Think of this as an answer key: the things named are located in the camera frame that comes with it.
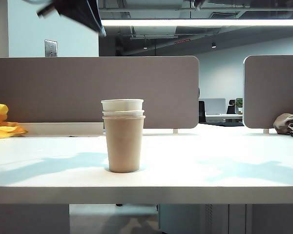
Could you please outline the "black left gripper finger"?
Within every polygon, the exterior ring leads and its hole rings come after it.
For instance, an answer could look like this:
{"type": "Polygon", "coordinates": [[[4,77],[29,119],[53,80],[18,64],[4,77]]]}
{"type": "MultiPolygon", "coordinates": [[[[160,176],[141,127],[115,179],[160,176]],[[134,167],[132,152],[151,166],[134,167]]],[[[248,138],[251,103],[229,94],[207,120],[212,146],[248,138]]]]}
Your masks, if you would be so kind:
{"type": "Polygon", "coordinates": [[[90,11],[90,19],[88,22],[90,23],[90,28],[97,32],[99,36],[105,37],[106,32],[105,28],[101,22],[101,17],[99,14],[99,7],[98,7],[98,1],[97,0],[87,0],[87,5],[89,7],[90,11]]]}
{"type": "Polygon", "coordinates": [[[78,23],[83,24],[84,26],[92,29],[95,32],[101,31],[101,19],[96,18],[94,15],[81,14],[80,12],[68,12],[63,14],[65,17],[68,17],[78,23]]]}

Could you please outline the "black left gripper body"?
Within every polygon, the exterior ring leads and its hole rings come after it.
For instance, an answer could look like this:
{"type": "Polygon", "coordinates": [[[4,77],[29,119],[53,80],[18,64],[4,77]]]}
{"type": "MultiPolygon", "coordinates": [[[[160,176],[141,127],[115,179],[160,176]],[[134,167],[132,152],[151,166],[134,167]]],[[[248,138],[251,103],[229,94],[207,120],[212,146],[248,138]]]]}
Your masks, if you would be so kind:
{"type": "Polygon", "coordinates": [[[85,14],[92,11],[92,0],[54,0],[53,4],[59,14],[85,14]]]}

